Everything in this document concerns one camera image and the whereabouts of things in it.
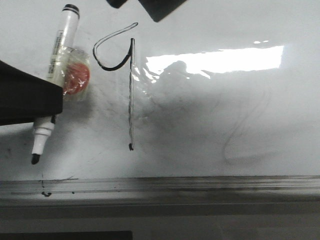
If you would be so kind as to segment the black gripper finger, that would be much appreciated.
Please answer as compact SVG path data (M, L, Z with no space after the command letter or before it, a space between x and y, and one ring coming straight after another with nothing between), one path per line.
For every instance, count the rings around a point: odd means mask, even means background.
M32 123L63 111L63 89L0 62L0 125Z
M171 14L184 2L186 0L139 0L139 3L156 23Z

